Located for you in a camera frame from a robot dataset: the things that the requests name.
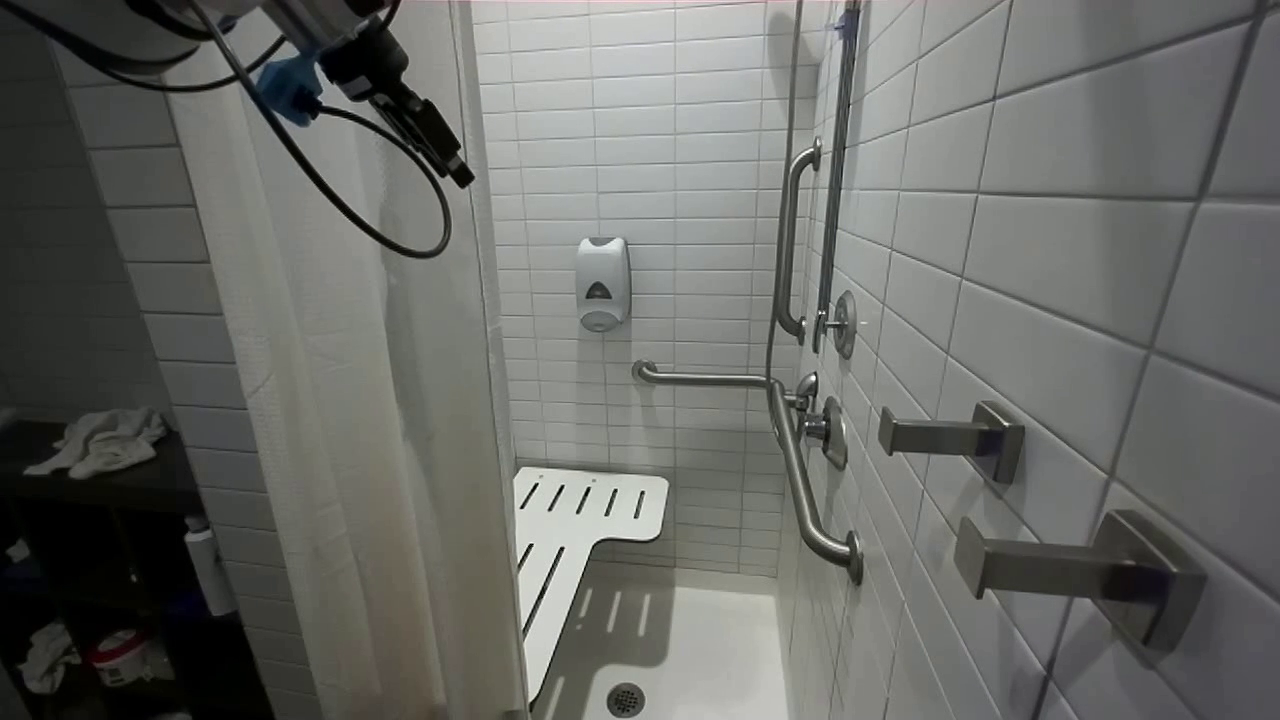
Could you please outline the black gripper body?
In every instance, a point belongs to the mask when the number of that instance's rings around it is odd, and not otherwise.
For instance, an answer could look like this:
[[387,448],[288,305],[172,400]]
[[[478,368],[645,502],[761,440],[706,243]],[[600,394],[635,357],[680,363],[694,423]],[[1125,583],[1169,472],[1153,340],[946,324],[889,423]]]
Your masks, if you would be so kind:
[[370,100],[456,189],[478,180],[443,110],[404,84],[410,50],[385,25],[321,31],[321,66],[350,100]]

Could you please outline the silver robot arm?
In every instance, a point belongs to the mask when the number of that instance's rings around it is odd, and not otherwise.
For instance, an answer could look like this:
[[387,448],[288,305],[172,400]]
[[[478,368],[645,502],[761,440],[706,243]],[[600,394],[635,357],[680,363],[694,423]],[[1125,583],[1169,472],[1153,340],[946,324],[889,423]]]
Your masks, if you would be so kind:
[[164,92],[164,72],[261,11],[276,44],[235,62],[273,118],[312,125],[321,86],[370,103],[399,145],[456,189],[473,168],[443,110],[404,84],[410,50],[393,36],[399,0],[5,0],[5,7],[97,72]]

